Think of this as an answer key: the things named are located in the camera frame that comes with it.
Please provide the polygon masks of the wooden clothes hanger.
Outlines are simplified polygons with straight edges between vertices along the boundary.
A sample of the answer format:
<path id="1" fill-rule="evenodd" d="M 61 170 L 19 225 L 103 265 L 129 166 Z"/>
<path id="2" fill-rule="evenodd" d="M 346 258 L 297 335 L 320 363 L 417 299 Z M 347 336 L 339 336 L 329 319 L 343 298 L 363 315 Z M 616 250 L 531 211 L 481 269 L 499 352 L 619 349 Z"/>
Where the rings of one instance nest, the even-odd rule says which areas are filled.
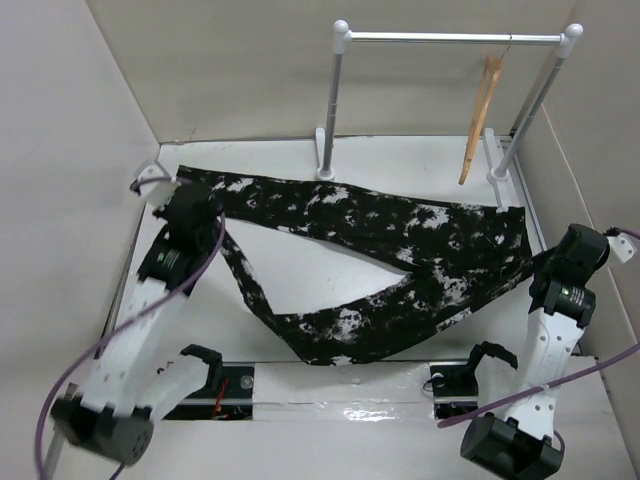
<path id="1" fill-rule="evenodd" d="M 458 179 L 459 185 L 464 185 L 469 176 L 486 117 L 502 75 L 504 57 L 510 50 L 511 46 L 512 40 L 509 40 L 505 51 L 500 56 L 487 56 L 485 58 L 483 73 L 475 98 L 473 114 L 467 136 L 461 172 Z"/>

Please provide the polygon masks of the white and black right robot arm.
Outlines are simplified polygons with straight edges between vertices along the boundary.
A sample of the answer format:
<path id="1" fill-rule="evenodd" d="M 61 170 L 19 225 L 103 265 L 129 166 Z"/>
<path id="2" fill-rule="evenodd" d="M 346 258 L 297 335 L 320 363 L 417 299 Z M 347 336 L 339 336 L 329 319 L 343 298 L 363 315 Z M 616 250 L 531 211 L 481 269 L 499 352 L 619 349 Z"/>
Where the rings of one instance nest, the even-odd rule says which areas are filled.
<path id="1" fill-rule="evenodd" d="M 552 444 L 559 395 L 553 383 L 590 324 L 596 297 L 587 283 L 610 251 L 607 236 L 572 224 L 536 261 L 523 357 L 507 403 L 471 421 L 460 447 L 464 459 L 501 479 L 547 479 L 560 469 L 564 455 Z"/>

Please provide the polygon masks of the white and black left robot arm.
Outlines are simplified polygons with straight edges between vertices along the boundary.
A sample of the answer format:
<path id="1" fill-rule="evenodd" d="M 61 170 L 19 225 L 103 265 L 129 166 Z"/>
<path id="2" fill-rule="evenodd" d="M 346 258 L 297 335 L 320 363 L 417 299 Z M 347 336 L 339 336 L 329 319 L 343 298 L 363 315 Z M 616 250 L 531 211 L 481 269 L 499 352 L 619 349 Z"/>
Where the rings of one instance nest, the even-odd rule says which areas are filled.
<path id="1" fill-rule="evenodd" d="M 179 184 L 155 208 L 164 225 L 137 271 L 128 319 L 98 346 L 100 356 L 77 393 L 52 402 L 50 415 L 72 445 L 123 467 L 147 450 L 156 423 L 196 392 L 224 386 L 219 352 L 184 347 L 166 366 L 155 351 L 219 252 L 225 217 L 212 190 Z"/>

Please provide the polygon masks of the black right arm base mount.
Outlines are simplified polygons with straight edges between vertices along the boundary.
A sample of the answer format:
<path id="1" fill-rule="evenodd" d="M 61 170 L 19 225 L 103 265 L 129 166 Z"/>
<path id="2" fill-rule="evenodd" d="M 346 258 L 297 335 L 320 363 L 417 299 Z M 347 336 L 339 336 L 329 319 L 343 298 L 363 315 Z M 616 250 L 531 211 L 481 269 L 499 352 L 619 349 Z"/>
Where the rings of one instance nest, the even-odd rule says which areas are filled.
<path id="1" fill-rule="evenodd" d="M 470 372 L 462 363 L 431 364 L 423 390 L 432 398 L 437 420 L 473 412 L 497 398 L 490 373 L 483 367 Z"/>

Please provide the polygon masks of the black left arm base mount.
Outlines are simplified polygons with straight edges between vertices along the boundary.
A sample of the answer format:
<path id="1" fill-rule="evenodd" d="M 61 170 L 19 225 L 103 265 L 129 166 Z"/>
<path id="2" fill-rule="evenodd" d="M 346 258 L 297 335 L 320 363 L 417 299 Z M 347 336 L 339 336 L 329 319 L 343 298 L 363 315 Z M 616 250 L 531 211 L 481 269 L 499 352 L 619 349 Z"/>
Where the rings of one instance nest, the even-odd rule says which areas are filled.
<path id="1" fill-rule="evenodd" d="M 253 418 L 255 365 L 224 364 L 217 385 L 205 385 L 182 400 L 164 419 L 241 421 Z"/>

